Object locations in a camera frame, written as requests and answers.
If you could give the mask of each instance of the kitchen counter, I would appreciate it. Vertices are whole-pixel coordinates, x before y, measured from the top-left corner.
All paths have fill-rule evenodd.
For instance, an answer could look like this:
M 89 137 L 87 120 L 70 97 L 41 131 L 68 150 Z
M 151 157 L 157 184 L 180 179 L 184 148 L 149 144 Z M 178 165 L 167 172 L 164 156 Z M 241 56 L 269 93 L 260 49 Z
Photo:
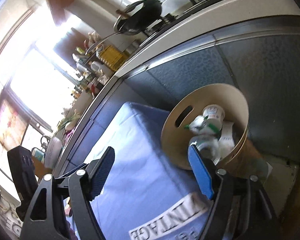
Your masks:
M 124 78 L 121 77 L 134 75 L 178 56 L 178 49 L 173 55 L 164 52 L 212 30 L 249 19 L 277 15 L 300 15 L 300 9 L 293 0 L 222 0 L 212 5 L 201 4 L 196 7 L 196 10 L 198 9 L 199 11 L 194 13 L 187 12 L 184 19 L 180 18 L 181 20 L 174 22 L 168 29 L 163 29 L 155 36 L 150 37 L 115 73 L 80 119 L 54 170 L 55 176 L 75 168 L 80 162 L 83 162 L 124 102 L 134 101 L 146 104 L 135 91 L 125 84 Z M 206 46 L 209 44 L 212 46 L 214 41 L 209 41 Z M 156 57 L 155 65 L 148 62 L 154 57 Z M 113 106 L 109 99 L 115 92 L 117 105 Z
M 276 15 L 300 15 L 300 9 L 294 0 L 206 0 L 146 40 L 115 76 L 120 78 L 164 51 L 209 31 Z

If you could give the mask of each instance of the floor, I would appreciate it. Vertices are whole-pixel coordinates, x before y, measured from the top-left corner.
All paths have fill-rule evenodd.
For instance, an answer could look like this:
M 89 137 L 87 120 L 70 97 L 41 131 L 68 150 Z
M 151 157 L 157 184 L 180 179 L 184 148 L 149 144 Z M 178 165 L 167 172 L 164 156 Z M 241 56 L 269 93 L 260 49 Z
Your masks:
M 273 167 L 271 174 L 264 184 L 264 188 L 279 217 L 283 211 L 287 198 L 295 184 L 299 165 L 288 163 L 283 158 L 263 155 L 264 159 Z

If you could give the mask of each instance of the cardboard bucket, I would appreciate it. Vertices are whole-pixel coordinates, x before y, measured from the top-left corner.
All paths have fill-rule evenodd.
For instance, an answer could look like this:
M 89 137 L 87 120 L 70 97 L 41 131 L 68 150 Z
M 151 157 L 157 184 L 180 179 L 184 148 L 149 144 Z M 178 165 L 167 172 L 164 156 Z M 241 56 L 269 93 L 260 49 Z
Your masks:
M 191 131 L 184 129 L 195 117 L 202 114 L 202 110 L 212 104 L 221 106 L 225 111 L 226 121 L 234 122 L 242 132 L 242 136 L 230 152 L 222 159 L 217 167 L 226 168 L 231 162 L 239 160 L 242 146 L 247 138 L 249 120 L 248 103 L 244 95 L 234 86 L 228 84 L 211 84 L 193 91 L 182 99 L 169 114 L 161 132 L 162 150 L 170 161 L 178 167 L 191 170 L 187 151 L 190 139 L 195 136 Z

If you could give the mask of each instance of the window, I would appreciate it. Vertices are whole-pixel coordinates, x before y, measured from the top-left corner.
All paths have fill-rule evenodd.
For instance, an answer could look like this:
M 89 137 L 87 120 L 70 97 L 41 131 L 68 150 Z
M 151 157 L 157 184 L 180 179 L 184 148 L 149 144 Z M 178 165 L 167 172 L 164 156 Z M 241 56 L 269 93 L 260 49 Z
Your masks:
M 27 16 L 0 45 L 0 170 L 10 180 L 7 151 L 18 145 L 40 148 L 42 135 L 57 127 L 79 83 L 77 71 L 52 49 L 78 18 L 57 28 L 45 6 Z
M 32 125 L 29 125 L 22 140 L 21 146 L 29 151 L 31 151 L 34 147 L 40 148 L 41 137 L 42 134 L 38 132 Z

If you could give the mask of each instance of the paper cup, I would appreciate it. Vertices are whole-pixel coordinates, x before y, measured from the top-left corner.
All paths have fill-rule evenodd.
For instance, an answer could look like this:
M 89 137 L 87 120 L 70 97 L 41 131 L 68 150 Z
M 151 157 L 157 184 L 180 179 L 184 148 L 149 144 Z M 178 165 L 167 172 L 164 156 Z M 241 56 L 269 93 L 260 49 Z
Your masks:
M 202 111 L 203 117 L 208 117 L 207 122 L 213 124 L 219 131 L 222 128 L 225 111 L 221 106 L 208 105 Z

